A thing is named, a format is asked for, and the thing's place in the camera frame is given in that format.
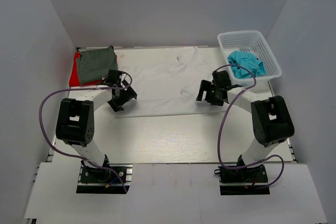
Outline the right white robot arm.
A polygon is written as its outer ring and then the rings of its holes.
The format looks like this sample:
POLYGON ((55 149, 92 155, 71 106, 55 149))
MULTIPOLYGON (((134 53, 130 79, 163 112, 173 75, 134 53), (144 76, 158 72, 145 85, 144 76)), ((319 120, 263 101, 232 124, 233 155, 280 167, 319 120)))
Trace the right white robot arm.
POLYGON ((210 105, 228 104, 218 132, 218 160, 225 169, 237 170, 241 180, 250 181, 256 175, 255 167, 261 166, 276 146, 294 135, 294 124, 283 97, 277 95, 263 100, 250 91, 251 87, 232 84, 225 70, 214 71, 212 76, 212 81, 201 81, 196 101, 202 101, 205 96, 205 101, 210 105), (221 159, 220 141, 225 120, 233 105, 251 114, 254 139, 238 158, 236 166, 226 166, 221 159))

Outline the white t shirt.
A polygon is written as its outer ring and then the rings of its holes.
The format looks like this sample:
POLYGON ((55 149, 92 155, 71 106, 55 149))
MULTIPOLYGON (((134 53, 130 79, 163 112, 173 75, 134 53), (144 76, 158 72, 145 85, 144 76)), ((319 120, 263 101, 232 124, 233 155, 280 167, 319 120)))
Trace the white t shirt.
POLYGON ((118 54, 118 67, 131 75, 138 97, 127 102, 116 118, 219 113, 226 106, 197 102, 202 80, 210 81, 215 57, 197 47, 184 52, 159 52, 149 59, 139 53, 118 54))

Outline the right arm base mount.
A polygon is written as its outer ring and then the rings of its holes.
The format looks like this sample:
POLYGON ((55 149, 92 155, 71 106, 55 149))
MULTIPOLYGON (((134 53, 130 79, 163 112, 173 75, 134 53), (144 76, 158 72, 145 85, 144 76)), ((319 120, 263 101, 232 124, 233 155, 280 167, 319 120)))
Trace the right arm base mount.
POLYGON ((221 196, 269 195, 268 177, 264 165, 240 170, 219 166, 214 170, 219 177, 221 196))

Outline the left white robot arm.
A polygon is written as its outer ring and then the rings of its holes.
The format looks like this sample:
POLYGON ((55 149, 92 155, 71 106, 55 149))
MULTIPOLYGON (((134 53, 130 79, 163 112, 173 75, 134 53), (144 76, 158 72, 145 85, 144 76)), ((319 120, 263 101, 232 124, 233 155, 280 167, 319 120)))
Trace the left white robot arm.
POLYGON ((56 125, 56 138, 71 146, 83 162, 93 168, 93 176, 101 182, 110 178, 109 160, 94 140, 94 112, 107 103, 114 112, 123 111, 123 106, 137 93, 123 76, 121 70, 109 70, 107 77, 95 88, 81 88, 86 93, 77 98, 65 98, 60 103, 56 125))

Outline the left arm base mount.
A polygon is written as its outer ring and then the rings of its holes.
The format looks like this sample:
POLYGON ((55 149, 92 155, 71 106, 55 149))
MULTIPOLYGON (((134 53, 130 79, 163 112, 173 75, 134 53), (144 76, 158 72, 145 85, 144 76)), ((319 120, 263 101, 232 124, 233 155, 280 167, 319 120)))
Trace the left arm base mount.
POLYGON ((132 164, 110 164, 110 168, 121 178, 126 190, 124 190, 119 178, 113 172, 98 169, 81 161, 76 193, 104 195, 126 194, 131 186, 132 164))

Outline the blue t shirt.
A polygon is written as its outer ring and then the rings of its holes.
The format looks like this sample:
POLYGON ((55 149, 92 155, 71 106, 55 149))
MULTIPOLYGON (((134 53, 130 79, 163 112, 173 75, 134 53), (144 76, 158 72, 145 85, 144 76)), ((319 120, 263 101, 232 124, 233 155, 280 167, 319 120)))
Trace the blue t shirt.
POLYGON ((254 54, 243 51, 233 51, 227 58, 231 66, 232 72, 237 79, 251 78, 248 69, 255 77, 263 77, 266 75, 264 63, 254 54))

